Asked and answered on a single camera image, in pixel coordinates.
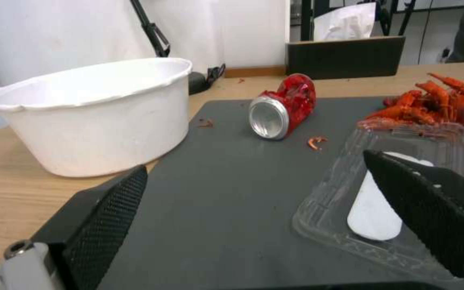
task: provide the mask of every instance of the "white paper bag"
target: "white paper bag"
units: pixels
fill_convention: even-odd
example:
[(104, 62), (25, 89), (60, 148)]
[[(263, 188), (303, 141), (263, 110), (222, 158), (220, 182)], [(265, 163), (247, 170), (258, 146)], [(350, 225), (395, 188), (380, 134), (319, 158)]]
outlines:
[(375, 2), (336, 9), (314, 22), (314, 41), (368, 38), (375, 22)]

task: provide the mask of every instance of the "wooden table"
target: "wooden table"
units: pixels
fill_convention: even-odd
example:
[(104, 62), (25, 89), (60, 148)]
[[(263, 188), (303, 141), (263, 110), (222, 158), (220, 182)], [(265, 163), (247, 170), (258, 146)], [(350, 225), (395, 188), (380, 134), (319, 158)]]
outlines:
[[(437, 72), (464, 80), (464, 64), (402, 66), (393, 77), (315, 81), (318, 97), (397, 95)], [(219, 79), (210, 90), (190, 96), (192, 117), (213, 99), (252, 99), (266, 89), (276, 89), (282, 77)], [(147, 164), (151, 170), (157, 161)], [(0, 260), (6, 246), (30, 237), (74, 193), (95, 186), (111, 176), (63, 178), (46, 172), (13, 131), (0, 130)]]

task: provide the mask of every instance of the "black stand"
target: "black stand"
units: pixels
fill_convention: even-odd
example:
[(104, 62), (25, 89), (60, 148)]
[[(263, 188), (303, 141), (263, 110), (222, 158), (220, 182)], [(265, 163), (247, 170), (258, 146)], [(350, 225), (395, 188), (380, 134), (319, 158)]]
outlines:
[[(132, 5), (134, 6), (134, 10), (136, 11), (137, 17), (139, 18), (142, 26), (142, 30), (146, 33), (149, 42), (153, 46), (155, 50), (155, 54), (157, 57), (167, 57), (170, 52), (170, 44), (168, 39), (162, 34), (160, 29), (155, 25), (155, 23), (151, 23), (142, 9), (142, 6), (139, 0), (130, 0)], [(166, 46), (164, 48), (160, 43), (160, 40)], [(189, 94), (195, 94), (199, 92), (203, 92), (210, 88), (212, 83), (208, 82), (208, 79), (205, 79), (205, 76), (199, 72), (192, 72), (189, 74)]]

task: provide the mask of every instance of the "white bowl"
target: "white bowl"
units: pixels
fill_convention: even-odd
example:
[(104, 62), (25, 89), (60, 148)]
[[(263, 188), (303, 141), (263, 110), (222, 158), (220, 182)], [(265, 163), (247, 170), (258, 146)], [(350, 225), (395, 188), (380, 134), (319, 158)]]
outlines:
[(99, 176), (147, 163), (188, 131), (190, 61), (135, 59), (0, 88), (0, 114), (48, 171)]

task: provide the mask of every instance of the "plastic tray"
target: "plastic tray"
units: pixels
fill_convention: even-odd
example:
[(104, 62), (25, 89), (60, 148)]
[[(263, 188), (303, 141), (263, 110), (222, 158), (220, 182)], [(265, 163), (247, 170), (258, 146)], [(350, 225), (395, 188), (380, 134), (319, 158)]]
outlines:
[(359, 125), (332, 167), (299, 206), (293, 216), (295, 229), (318, 242), (419, 277), (455, 279), (405, 224), (396, 238), (384, 242), (365, 239), (350, 230), (346, 218), (367, 171), (363, 160), (365, 149), (406, 154), (464, 176), (461, 125), (405, 125), (393, 129), (383, 124), (374, 127), (372, 123), (370, 129)]

